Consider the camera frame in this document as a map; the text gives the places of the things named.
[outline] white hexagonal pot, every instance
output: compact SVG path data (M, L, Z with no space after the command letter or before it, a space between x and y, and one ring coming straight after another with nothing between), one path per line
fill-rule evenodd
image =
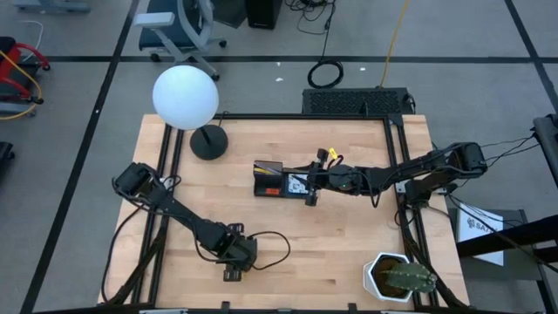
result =
M363 286L368 292L370 292L370 294L372 294L380 301L394 301L394 302L407 303L409 301L409 298L411 298L412 291L409 291L404 297L386 297L380 293L376 283L374 282L374 277L372 276L372 270L374 270L374 266L376 266L376 263L380 260L380 258L385 256L391 256L397 258L398 260L404 263L409 262L407 256L401 254L395 254L395 253L380 252L380 254L378 254L378 256L374 261L367 263L364 266Z

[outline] black floor stripe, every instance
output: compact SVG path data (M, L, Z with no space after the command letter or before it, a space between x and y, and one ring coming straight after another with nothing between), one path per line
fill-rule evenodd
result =
M38 261L35 274L31 279L31 285L27 290L27 295L25 296L25 300L21 308L21 313L32 313L33 308L35 307L35 303L37 302L39 291L41 290L41 287L43 285L44 277L46 276L46 272L51 263L52 255L54 254L54 249L56 248L56 243L58 241L58 238L60 237L60 232L62 231L62 226L64 225L64 221L68 213L68 208L70 207L71 198L73 197L76 186L78 185L78 179L84 167L85 158L87 156L87 152L89 151L93 134L95 133L95 128L97 127L97 123L99 122L99 116L103 110L106 95L108 94L108 91L111 87L112 79L114 78L114 73L116 72L116 68L119 63L119 57L122 54L122 50L124 49L124 43L128 36L128 32L130 31L130 27L132 26L133 16L135 15L135 12L138 8L139 1L140 0L133 0L132 4L130 5L130 10L128 11L128 14L126 16L126 21L124 22L124 26L120 33L118 43L114 48L114 53L110 60L111 63L108 67L108 70L106 71L105 80L103 81L103 85L100 88L99 95L95 102L95 107L93 107L92 110L91 118L89 118L87 128L85 129L84 138L82 139L81 146L79 147L78 155L76 157L76 160L74 161L73 168L71 169L70 178L66 183L64 194L62 195L62 200L58 205L58 211L56 213L56 216L54 217L51 231L49 232L49 235L46 239L46 244L43 247L43 252Z
M51 62L110 62L107 56L51 56ZM174 59L161 56L164 63L172 63ZM385 56L329 56L341 62L384 63ZM208 62L242 63L242 62L317 62L320 56L206 56ZM153 61L148 56L122 56L119 62ZM533 62L530 57L391 57L392 63L420 63L420 64L525 64Z
M518 13L517 9L515 8L514 2L512 0L506 0L506 6L509 10L509 13L512 15L512 19L514 20L515 27L517 27L517 31L520 33L521 39L523 40L523 44L527 48L529 52L529 56L533 59L534 68L537 70L539 74L539 78L541 78L542 86L544 90L547 92L548 98L550 99L550 103L555 108L555 111L558 112L558 95L556 95L556 90L552 81L548 77L547 71L544 68L541 58L539 58L539 54L537 50L534 48L533 42L527 33L527 29L525 25L521 21L520 14Z
M548 64L557 64L558 63L558 58L555 57L542 57L541 58L542 63L548 63Z

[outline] cactus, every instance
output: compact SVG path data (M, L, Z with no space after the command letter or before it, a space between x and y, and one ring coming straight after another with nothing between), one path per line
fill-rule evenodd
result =
M433 291L438 279L419 263L399 263L382 273L391 287L424 293Z

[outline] chair wheel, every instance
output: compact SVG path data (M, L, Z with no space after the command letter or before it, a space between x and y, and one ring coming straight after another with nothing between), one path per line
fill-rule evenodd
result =
M160 57L157 53L152 53L150 58L151 58L151 61L153 61L153 62L160 62Z

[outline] white spherical lamp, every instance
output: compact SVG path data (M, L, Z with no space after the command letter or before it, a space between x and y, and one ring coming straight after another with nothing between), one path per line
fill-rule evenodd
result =
M190 139L190 147L199 158L213 160L227 150L225 131L219 126L206 126L217 112L219 93L204 71L189 65L164 71L153 87L153 105L169 126L197 129Z

